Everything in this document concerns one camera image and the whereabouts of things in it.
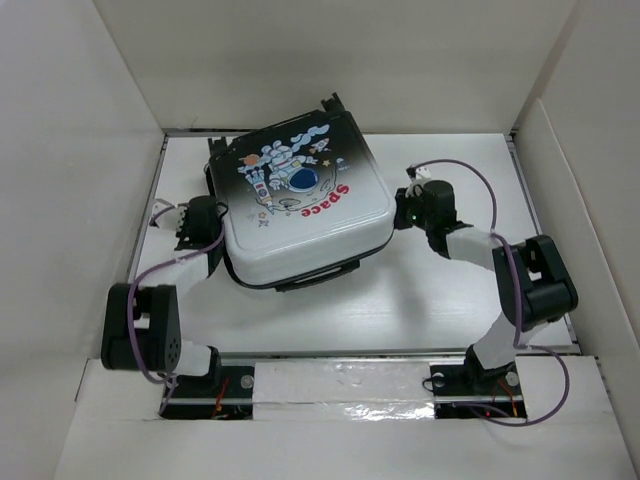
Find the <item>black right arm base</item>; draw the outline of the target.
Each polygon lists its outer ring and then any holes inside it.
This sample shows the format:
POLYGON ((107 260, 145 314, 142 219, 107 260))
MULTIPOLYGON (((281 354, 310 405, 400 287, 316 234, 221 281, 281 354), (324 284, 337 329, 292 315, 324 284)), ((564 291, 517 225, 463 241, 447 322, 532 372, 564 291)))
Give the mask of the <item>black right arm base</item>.
POLYGON ((527 411, 514 362, 474 379, 464 364, 436 363, 422 387, 433 395, 436 419, 525 419, 527 411))

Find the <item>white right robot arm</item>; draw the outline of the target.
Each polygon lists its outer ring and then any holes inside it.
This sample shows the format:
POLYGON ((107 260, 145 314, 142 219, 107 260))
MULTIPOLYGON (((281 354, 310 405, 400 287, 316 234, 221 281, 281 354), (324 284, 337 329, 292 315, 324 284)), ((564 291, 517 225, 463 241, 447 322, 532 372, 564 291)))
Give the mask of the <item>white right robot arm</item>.
POLYGON ((432 251, 495 275, 500 314, 465 352, 457 375, 484 393, 511 367, 526 342, 575 310, 579 296, 554 240, 538 235, 517 244, 458 219, 453 186, 430 180, 395 193, 394 228, 418 228, 432 251))

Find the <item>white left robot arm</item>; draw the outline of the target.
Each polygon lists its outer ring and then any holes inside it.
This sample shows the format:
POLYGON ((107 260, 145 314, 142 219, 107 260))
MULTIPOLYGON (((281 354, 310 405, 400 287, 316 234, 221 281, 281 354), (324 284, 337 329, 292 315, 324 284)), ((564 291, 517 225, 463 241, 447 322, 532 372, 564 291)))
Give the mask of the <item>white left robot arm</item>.
POLYGON ((179 300, 217 269, 226 210, 204 195, 153 214, 150 225, 176 239, 167 260, 109 289, 100 350, 104 368, 138 371, 154 384, 188 377, 205 397, 220 390, 223 373, 215 366, 215 349, 182 337, 179 300))

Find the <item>black suitcase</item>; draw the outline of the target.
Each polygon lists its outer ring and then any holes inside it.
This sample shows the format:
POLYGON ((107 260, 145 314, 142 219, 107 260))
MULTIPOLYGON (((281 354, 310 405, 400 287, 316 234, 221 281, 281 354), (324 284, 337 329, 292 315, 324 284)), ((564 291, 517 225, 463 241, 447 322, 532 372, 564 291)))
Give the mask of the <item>black suitcase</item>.
POLYGON ((393 236, 395 200, 338 95, 233 139, 204 168, 224 203, 224 262, 239 285, 295 290, 357 269, 393 236))

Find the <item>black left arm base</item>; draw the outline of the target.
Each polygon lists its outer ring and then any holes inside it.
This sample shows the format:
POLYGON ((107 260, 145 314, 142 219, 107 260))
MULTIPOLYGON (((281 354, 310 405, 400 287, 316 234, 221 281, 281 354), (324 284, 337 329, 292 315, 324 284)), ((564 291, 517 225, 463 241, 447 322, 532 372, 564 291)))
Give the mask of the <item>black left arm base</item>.
POLYGON ((213 376, 179 376, 169 395, 165 389, 160 417, 167 420, 251 420, 252 365, 222 365, 213 376))

